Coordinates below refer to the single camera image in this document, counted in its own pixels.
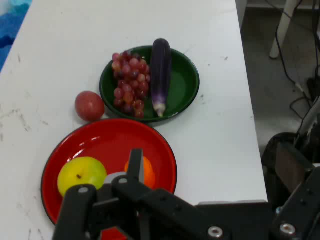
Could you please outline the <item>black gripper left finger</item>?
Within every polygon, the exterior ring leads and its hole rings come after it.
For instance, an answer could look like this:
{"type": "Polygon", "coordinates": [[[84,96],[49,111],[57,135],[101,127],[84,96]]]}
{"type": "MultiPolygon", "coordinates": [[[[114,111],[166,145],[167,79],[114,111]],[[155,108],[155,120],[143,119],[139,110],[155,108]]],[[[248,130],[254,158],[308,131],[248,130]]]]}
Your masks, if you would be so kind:
{"type": "Polygon", "coordinates": [[[164,189],[142,183],[143,151],[130,153],[126,174],[96,189],[67,190],[55,225],[55,240],[97,240],[117,228],[132,240],[228,240],[230,230],[164,189]]]}

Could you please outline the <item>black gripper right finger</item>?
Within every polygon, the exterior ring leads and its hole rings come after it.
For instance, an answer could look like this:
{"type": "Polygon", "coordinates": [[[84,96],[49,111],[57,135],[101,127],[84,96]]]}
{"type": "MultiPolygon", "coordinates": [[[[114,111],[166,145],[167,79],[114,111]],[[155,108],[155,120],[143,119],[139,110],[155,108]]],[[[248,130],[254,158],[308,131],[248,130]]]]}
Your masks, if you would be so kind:
{"type": "Polygon", "coordinates": [[[289,197],[271,225],[272,240],[320,238],[320,168],[314,168],[289,197]]]}

